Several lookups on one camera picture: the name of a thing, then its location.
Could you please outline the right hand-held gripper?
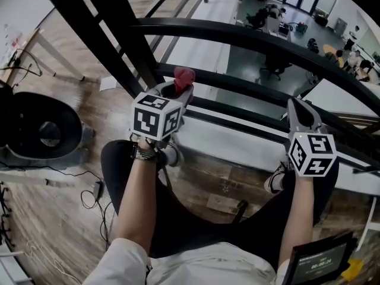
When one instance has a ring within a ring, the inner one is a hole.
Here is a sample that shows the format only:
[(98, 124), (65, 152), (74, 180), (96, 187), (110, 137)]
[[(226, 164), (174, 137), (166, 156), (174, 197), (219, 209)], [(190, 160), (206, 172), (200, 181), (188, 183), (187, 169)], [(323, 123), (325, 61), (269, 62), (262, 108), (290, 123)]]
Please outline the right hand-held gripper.
[(307, 102), (291, 98), (287, 102), (289, 145), (286, 155), (301, 177), (324, 177), (337, 158), (333, 135), (321, 124), (320, 115)]

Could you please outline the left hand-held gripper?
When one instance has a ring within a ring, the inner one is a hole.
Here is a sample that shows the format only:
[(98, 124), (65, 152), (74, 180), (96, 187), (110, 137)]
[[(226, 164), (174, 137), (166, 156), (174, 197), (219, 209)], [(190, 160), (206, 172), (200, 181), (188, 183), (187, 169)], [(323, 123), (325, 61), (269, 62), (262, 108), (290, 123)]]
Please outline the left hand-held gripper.
[(176, 132), (183, 113), (192, 101), (194, 86), (187, 85), (175, 99), (174, 81), (166, 81), (140, 93), (131, 105), (130, 131), (154, 141), (163, 141)]

